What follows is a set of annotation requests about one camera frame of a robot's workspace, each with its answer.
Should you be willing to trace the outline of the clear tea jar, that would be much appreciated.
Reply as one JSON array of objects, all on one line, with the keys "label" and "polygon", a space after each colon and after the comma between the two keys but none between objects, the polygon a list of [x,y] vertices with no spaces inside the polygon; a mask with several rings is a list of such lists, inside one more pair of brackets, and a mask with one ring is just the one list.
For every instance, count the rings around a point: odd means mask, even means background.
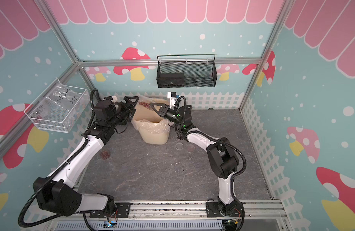
[{"label": "clear tea jar", "polygon": [[101,158],[102,158],[103,160],[107,160],[107,159],[110,158],[110,153],[109,153],[108,151],[102,151],[102,152],[100,153],[100,156],[101,156]]},{"label": "clear tea jar", "polygon": [[147,98],[139,98],[138,101],[138,106],[145,108],[147,110],[152,110],[150,107],[150,103],[152,103],[152,101],[150,99]]}]

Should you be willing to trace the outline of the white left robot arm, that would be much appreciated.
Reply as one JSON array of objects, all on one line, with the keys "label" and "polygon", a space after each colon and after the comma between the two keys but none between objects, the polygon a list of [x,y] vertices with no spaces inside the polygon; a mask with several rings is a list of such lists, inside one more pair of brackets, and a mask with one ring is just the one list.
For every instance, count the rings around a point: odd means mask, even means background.
[{"label": "white left robot arm", "polygon": [[66,217],[93,211],[109,217],[116,212],[113,196],[81,194],[74,186],[92,158],[114,135],[116,127],[132,120],[138,101],[138,96],[126,96],[122,102],[115,97],[106,97],[97,102],[92,109],[92,123],[83,134],[80,144],[55,171],[34,182],[36,200],[41,210]]}]

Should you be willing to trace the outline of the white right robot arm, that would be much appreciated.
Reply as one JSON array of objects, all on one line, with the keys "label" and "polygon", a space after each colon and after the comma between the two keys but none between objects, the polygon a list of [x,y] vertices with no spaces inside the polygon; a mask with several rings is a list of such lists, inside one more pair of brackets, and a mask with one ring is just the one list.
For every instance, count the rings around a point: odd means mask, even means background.
[{"label": "white right robot arm", "polygon": [[192,123],[190,106],[183,106],[177,111],[162,103],[151,103],[150,107],[158,116],[174,123],[179,139],[193,143],[207,152],[210,167],[218,177],[218,209],[223,216],[233,214],[239,203],[234,198],[231,178],[240,162],[228,139],[213,138],[196,128]]}]

